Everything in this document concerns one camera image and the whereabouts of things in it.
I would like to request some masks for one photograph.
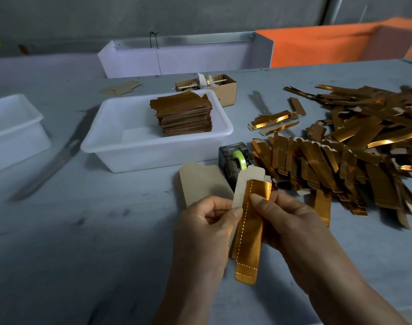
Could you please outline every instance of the table surface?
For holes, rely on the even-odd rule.
[[[235,128],[226,144],[262,138],[246,125],[258,114],[289,109],[283,89],[318,92],[317,84],[412,86],[402,60],[227,72],[237,102],[225,108]],[[166,93],[194,74],[140,77],[129,95]],[[0,97],[24,93],[44,115],[53,146],[0,171],[0,324],[147,324],[163,296],[179,212],[172,179],[179,165],[111,173],[94,154],[72,157],[40,189],[24,194],[69,141],[84,111],[110,96],[103,87],[132,80],[69,80],[3,86]],[[328,112],[300,98],[307,115],[284,132],[302,130]],[[412,179],[406,180],[412,190]],[[409,216],[412,227],[412,216]],[[395,307],[412,305],[412,230],[376,207],[355,217],[334,202],[331,230],[367,282]],[[211,324],[310,324],[318,321],[281,255],[263,246],[257,284],[235,281],[229,262],[211,309]]]

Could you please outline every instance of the perforated line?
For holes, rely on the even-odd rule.
[[[236,263],[237,263],[238,265],[241,265],[241,266],[244,266],[244,267],[247,267],[247,268],[252,268],[252,269],[254,269],[254,270],[257,270],[257,268],[244,265],[243,263],[239,263],[239,262],[236,262]]]
[[[251,196],[252,189],[253,189],[253,182],[251,181],[249,196]],[[241,251],[242,237],[244,235],[244,228],[245,228],[245,220],[246,220],[246,215],[248,213],[248,204],[249,204],[249,201],[246,203],[246,206],[245,206],[244,223],[242,224],[242,233],[241,233],[241,239],[239,240],[239,248],[237,249],[236,263],[237,263],[237,260],[239,259],[239,252]]]
[[[241,273],[236,273],[236,274],[238,274],[238,275],[242,275],[242,276],[246,276],[246,277],[249,277],[249,278],[254,278],[254,277],[252,277],[252,276],[248,276],[248,275],[241,274]]]

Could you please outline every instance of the white plastic tray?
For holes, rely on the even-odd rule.
[[[0,98],[0,170],[51,147],[42,118],[23,94]]]
[[[213,91],[195,93],[207,94],[212,103],[210,132],[164,136],[150,100],[176,93],[112,98],[102,103],[81,149],[96,153],[115,173],[218,158],[233,126]]]

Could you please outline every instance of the small brown cardboard box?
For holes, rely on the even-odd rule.
[[[223,107],[234,105],[236,103],[237,90],[237,82],[233,80],[230,76],[227,76],[226,74],[212,75],[213,81],[219,81],[224,79],[227,79],[227,81],[218,82],[217,87],[210,88],[211,90],[213,90],[213,92],[215,92],[216,97],[218,98],[221,106]],[[176,91],[192,90],[192,88],[180,89],[180,87],[186,87],[187,85],[191,85],[194,82],[199,83],[198,78],[176,82]]]

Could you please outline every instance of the black wire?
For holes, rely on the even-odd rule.
[[[153,34],[153,35],[155,35],[156,46],[157,46],[158,49],[159,49],[158,39],[156,38],[156,34],[158,34],[158,33],[159,33],[159,32],[156,32],[156,33],[152,32],[152,31],[149,32],[150,47],[152,47],[152,34]]]

